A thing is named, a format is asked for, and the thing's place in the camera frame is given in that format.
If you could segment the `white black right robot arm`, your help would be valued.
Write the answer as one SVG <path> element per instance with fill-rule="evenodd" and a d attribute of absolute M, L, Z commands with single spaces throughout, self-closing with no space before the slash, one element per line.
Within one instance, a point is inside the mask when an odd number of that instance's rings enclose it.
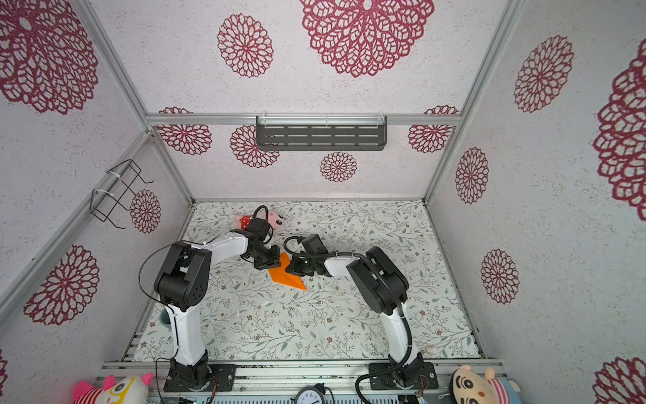
<path fill-rule="evenodd" d="M 313 254 L 288 250 L 288 270 L 297 276 L 321 274 L 330 278 L 351 279 L 365 303 L 380 315 L 389 343 L 391 366 L 415 369 L 423 358 L 415 346 L 406 317 L 409 282 L 390 257 L 379 247 L 365 254 L 329 252 Z"/>

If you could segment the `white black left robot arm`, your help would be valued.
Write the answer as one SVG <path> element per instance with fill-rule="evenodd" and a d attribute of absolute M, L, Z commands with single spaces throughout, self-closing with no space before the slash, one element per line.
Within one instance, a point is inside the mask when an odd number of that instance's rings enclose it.
<path fill-rule="evenodd" d="M 175 242 L 156 277 L 154 290 L 166 307 L 173 331 L 174 360 L 196 367 L 208 357 L 201 335 L 200 303 L 209 288 L 211 266 L 240 257 L 255 269 L 280 266 L 280 247 L 269 247 L 250 232 L 233 231 L 209 242 Z"/>

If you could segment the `orange square paper sheet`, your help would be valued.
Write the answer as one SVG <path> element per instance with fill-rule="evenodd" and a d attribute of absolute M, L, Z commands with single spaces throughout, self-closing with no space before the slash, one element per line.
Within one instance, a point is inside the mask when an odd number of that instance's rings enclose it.
<path fill-rule="evenodd" d="M 279 262 L 279 267 L 268 270 L 272 281 L 277 284 L 282 284 L 294 289 L 306 291 L 306 286 L 301 280 L 301 277 L 298 277 L 294 274 L 289 274 L 287 272 L 287 267 L 291 264 L 289 255 L 282 252 Z"/>

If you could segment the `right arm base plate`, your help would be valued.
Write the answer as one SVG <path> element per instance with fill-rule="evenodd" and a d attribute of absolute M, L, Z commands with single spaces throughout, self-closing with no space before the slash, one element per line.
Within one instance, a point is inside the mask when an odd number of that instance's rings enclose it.
<path fill-rule="evenodd" d="M 374 391 L 432 390 L 439 388 L 439 381 L 433 363 L 424 360 L 423 364 L 403 366 L 388 375 L 373 376 L 370 387 Z"/>

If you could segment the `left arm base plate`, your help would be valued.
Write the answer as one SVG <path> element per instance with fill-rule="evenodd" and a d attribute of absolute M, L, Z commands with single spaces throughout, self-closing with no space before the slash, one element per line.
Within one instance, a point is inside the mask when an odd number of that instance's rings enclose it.
<path fill-rule="evenodd" d="M 231 392 L 236 378 L 235 365 L 182 365 L 171 362 L 164 392 Z"/>

